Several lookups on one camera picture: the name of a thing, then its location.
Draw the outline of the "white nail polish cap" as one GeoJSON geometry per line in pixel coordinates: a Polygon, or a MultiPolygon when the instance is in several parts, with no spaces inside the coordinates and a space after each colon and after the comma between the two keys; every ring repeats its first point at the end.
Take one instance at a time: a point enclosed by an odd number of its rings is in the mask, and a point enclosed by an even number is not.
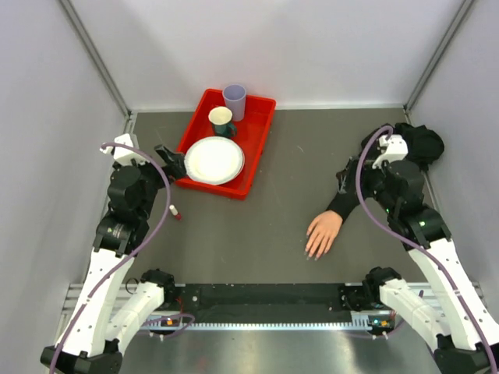
{"type": "Polygon", "coordinates": [[[178,210],[176,209],[176,207],[173,204],[171,204],[169,206],[169,209],[170,209],[173,216],[177,216],[179,214],[178,210]]]}

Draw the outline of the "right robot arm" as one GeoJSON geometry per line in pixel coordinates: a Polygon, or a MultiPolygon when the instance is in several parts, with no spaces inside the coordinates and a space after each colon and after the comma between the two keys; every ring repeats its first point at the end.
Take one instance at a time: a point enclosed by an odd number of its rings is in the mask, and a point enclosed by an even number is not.
{"type": "Polygon", "coordinates": [[[343,191],[372,196],[385,210],[380,228],[402,242],[440,307],[416,295],[392,268],[380,267],[363,280],[366,303],[397,312],[425,341],[440,372],[496,373],[498,323],[464,271],[442,216],[424,202],[418,166],[401,160],[376,167],[354,157],[337,178],[343,191]]]}

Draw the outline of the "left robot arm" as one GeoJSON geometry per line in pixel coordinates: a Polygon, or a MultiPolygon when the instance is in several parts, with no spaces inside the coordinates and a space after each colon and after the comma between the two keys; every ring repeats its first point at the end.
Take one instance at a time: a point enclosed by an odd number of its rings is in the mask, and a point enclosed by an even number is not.
{"type": "Polygon", "coordinates": [[[156,309],[172,307],[179,289],[159,269],[145,272],[136,292],[115,312],[122,281],[138,253],[156,235],[148,219],[159,189],[186,176],[184,156],[163,145],[154,148],[159,166],[137,146],[118,142],[101,147],[115,158],[108,187],[108,210],[99,222],[87,278],[68,326],[41,364],[50,373],[117,373],[129,343],[156,309]]]}

